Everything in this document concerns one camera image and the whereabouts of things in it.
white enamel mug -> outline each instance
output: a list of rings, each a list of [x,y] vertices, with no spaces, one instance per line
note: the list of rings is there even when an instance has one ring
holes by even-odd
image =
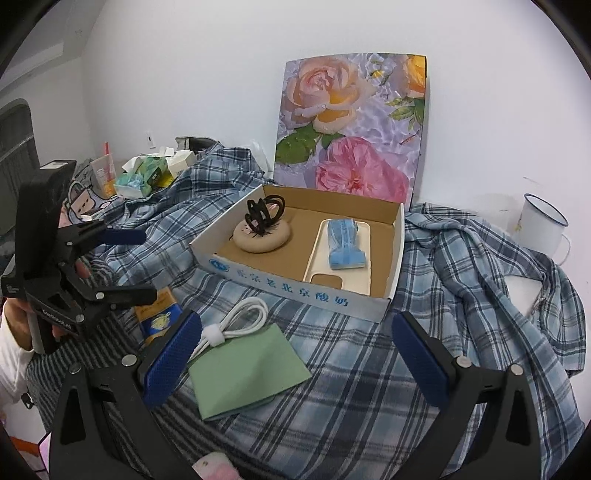
[[[542,252],[552,257],[562,237],[568,242],[569,250],[562,265],[570,255],[570,238],[564,234],[569,222],[556,207],[531,193],[525,194],[525,204],[515,227],[513,238],[522,247]]]

pink rose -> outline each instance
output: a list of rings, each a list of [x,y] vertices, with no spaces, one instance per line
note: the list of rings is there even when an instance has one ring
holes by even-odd
[[[359,77],[357,65],[337,57],[314,57],[301,62],[287,81],[282,100],[288,129],[313,122],[314,130],[334,134],[352,122],[355,111],[376,92]]]
[[[318,190],[404,203],[408,185],[408,177],[388,164],[374,146],[361,137],[333,140],[327,160],[316,167]]]

screw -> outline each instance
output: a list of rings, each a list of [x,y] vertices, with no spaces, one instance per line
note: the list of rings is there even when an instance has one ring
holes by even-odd
[[[80,362],[74,362],[73,364],[70,365],[70,373],[71,374],[76,374],[80,370],[82,370],[82,365],[80,364]]]
[[[513,364],[511,365],[511,373],[516,376],[523,375],[523,368],[520,365]]]
[[[121,365],[123,365],[124,367],[132,367],[135,365],[135,363],[138,361],[138,358],[130,353],[129,355],[125,355],[122,359],[121,359]]]
[[[462,368],[469,368],[472,366],[472,360],[463,355],[456,358],[456,363]]]

person's hand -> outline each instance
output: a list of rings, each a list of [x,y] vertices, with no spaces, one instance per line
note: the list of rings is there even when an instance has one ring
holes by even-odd
[[[61,210],[59,228],[71,225],[67,212],[64,208]],[[82,264],[82,262],[76,262],[76,273],[80,278],[89,278],[90,272]],[[7,299],[4,304],[4,318],[10,327],[12,336],[16,340],[18,346],[25,350],[30,350],[33,347],[33,340],[31,337],[31,331],[29,328],[29,322],[27,319],[27,313],[32,313],[31,306],[24,300],[20,299]],[[67,332],[57,325],[51,326],[51,332],[53,336],[58,339],[67,334]]]
[[[24,300],[7,299],[4,304],[4,320],[7,322],[18,346],[24,350],[33,348],[27,312],[32,312],[32,310]]]

white cord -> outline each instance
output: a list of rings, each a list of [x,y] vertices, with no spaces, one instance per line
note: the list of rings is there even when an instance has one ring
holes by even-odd
[[[228,328],[234,322],[234,320],[246,314],[247,312],[250,312],[251,310],[258,311],[258,316],[256,320],[253,322],[253,324],[249,325],[248,327],[240,328],[238,330],[229,330],[227,332],[224,332],[224,330]],[[230,312],[224,317],[224,319],[217,325],[217,327],[219,327],[219,330],[221,331],[223,338],[229,340],[230,338],[241,337],[257,332],[265,326],[268,315],[269,307],[263,300],[257,297],[249,297],[238,302],[234,306],[234,308],[230,310]],[[201,355],[209,345],[209,340],[206,337],[202,337],[201,341],[199,342],[199,345],[197,345],[197,348],[193,351],[193,354],[191,355],[189,362]]]

